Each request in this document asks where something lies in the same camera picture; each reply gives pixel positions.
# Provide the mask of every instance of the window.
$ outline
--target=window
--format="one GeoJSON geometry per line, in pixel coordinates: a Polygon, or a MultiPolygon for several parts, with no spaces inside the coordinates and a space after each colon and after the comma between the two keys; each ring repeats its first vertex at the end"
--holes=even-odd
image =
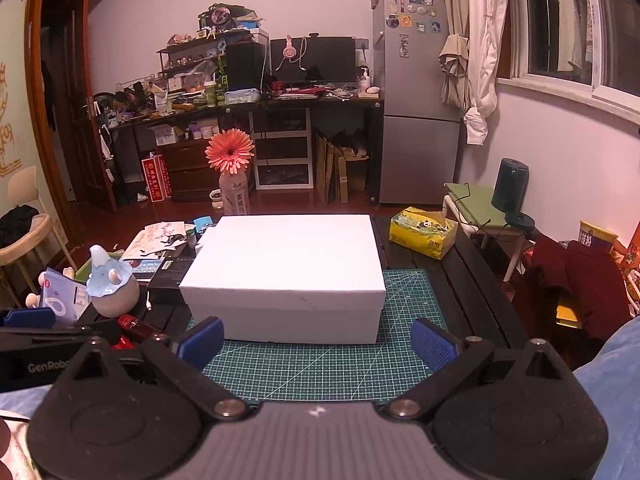
{"type": "Polygon", "coordinates": [[[640,5],[600,0],[604,25],[602,84],[640,97],[640,5]]]}
{"type": "Polygon", "coordinates": [[[510,5],[511,78],[503,82],[640,124],[638,2],[510,0],[510,5]]]}
{"type": "Polygon", "coordinates": [[[589,0],[527,0],[529,73],[591,84],[589,0]]]}

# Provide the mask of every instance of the box lid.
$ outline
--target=box lid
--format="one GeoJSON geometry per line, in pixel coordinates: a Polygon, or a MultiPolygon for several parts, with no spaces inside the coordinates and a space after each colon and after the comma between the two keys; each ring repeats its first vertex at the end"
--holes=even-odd
{"type": "Polygon", "coordinates": [[[380,310],[385,283],[368,215],[236,216],[207,230],[207,243],[180,289],[183,295],[197,289],[202,300],[226,306],[259,298],[279,308],[298,308],[318,294],[374,293],[382,300],[370,307],[380,310]]]}

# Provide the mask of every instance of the gerbera flower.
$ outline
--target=gerbera flower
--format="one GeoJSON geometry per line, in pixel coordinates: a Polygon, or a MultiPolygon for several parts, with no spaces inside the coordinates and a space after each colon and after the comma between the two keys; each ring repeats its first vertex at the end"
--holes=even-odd
{"type": "Polygon", "coordinates": [[[211,168],[236,174],[249,164],[249,159],[254,156],[253,148],[251,137],[242,130],[231,128],[211,137],[204,153],[211,168]]]}

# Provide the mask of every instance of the wooden chair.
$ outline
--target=wooden chair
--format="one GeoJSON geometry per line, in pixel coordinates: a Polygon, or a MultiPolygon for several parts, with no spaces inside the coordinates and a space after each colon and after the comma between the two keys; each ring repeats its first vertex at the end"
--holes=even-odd
{"type": "MultiPolygon", "coordinates": [[[[62,248],[63,253],[65,253],[66,259],[69,261],[69,264],[74,268],[74,270],[78,270],[78,266],[73,261],[71,254],[69,254],[68,249],[63,241],[62,235],[56,229],[53,219],[47,213],[46,208],[40,198],[40,193],[38,192],[38,187],[36,184],[36,167],[30,166],[28,168],[24,168],[20,170],[18,173],[14,174],[9,180],[9,184],[7,185],[6,190],[7,199],[10,203],[14,205],[24,205],[29,202],[36,202],[40,205],[40,214],[33,217],[31,220],[31,229],[27,234],[25,234],[22,238],[20,238],[16,243],[11,244],[8,247],[0,249],[0,267],[8,266],[12,263],[16,263],[20,272],[24,276],[24,279],[27,281],[32,292],[35,294],[39,294],[39,291],[36,290],[36,287],[33,285],[33,281],[29,277],[29,273],[27,269],[24,267],[24,263],[21,258],[25,256],[30,251],[33,251],[36,260],[40,264],[40,267],[44,270],[45,264],[40,258],[38,251],[35,250],[37,245],[41,243],[47,236],[51,233],[56,237],[58,244],[62,248]]],[[[15,295],[12,294],[15,303],[17,306],[22,306],[19,304],[15,295]]]]}

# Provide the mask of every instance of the dark green speaker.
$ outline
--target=dark green speaker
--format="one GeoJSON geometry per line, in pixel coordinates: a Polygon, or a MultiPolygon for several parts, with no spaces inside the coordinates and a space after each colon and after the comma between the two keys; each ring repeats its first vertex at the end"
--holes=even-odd
{"type": "Polygon", "coordinates": [[[520,212],[528,182],[529,167],[519,160],[504,158],[500,162],[491,204],[503,213],[520,212]]]}

